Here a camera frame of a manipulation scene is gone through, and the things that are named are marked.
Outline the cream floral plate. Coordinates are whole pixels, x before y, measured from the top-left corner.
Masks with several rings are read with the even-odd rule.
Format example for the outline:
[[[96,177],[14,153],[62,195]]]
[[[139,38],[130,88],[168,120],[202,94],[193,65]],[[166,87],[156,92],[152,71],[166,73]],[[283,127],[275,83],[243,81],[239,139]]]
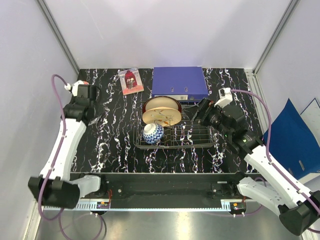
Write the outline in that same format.
[[[142,120],[145,124],[155,123],[169,127],[178,124],[182,120],[182,114],[179,110],[171,107],[156,107],[144,112]]]

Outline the blue white patterned bowl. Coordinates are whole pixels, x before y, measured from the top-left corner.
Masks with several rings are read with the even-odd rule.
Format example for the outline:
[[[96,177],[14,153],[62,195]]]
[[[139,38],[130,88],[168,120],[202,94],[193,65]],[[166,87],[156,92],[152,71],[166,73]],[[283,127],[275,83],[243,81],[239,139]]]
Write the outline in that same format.
[[[158,123],[148,123],[143,128],[142,138],[147,144],[157,144],[161,141],[163,136],[164,127]]]

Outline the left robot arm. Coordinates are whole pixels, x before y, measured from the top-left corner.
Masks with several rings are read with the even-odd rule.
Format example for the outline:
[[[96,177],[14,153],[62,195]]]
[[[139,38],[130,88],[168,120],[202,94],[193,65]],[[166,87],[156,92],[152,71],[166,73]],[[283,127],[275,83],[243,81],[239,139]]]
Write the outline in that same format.
[[[78,145],[94,118],[97,87],[85,81],[68,85],[72,98],[63,108],[59,132],[51,154],[38,177],[30,177],[28,188],[41,206],[73,209],[80,198],[92,193],[103,198],[108,186],[96,175],[71,180],[71,167]]]

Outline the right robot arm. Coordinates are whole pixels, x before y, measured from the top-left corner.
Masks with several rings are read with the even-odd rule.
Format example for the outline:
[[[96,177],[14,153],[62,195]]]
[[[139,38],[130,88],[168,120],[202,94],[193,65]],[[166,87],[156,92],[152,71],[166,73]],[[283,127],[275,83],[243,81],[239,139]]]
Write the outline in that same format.
[[[191,107],[191,121],[212,127],[225,139],[234,154],[254,167],[270,184],[259,185],[244,173],[227,185],[228,195],[241,195],[263,205],[278,216],[293,235],[300,236],[320,218],[320,192],[311,191],[295,179],[270,153],[260,137],[246,127],[246,118],[238,105],[220,107],[208,98]]]

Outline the red rimmed cream plate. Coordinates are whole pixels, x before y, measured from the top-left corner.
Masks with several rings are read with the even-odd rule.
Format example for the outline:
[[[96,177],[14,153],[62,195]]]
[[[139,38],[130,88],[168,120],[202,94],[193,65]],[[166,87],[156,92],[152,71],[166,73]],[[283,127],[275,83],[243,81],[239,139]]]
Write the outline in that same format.
[[[142,107],[142,112],[145,113],[148,110],[166,107],[178,110],[180,113],[182,112],[181,104],[172,97],[169,96],[155,96],[149,100],[147,100]]]

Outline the red illustrated booklet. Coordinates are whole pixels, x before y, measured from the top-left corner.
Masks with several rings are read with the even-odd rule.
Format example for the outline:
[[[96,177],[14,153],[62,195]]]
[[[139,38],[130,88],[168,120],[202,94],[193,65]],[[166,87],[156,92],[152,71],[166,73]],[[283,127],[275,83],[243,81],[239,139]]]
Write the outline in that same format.
[[[144,91],[138,68],[135,67],[119,71],[118,76],[124,96]]]

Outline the blue folder outside cell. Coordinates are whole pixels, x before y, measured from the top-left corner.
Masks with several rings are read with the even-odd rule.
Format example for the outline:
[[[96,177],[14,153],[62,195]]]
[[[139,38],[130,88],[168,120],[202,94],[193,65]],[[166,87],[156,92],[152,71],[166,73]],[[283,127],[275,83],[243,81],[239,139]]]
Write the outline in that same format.
[[[265,132],[270,154],[297,180],[308,182],[320,176],[320,146],[290,99]]]

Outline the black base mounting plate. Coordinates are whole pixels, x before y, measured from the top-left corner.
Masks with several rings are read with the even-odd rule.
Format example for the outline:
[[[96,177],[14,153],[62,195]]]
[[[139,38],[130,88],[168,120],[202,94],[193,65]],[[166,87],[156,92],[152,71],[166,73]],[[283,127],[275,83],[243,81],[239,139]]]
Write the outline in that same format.
[[[211,209],[220,200],[244,197],[236,184],[243,173],[100,173],[102,187],[86,199],[106,199],[115,209]]]

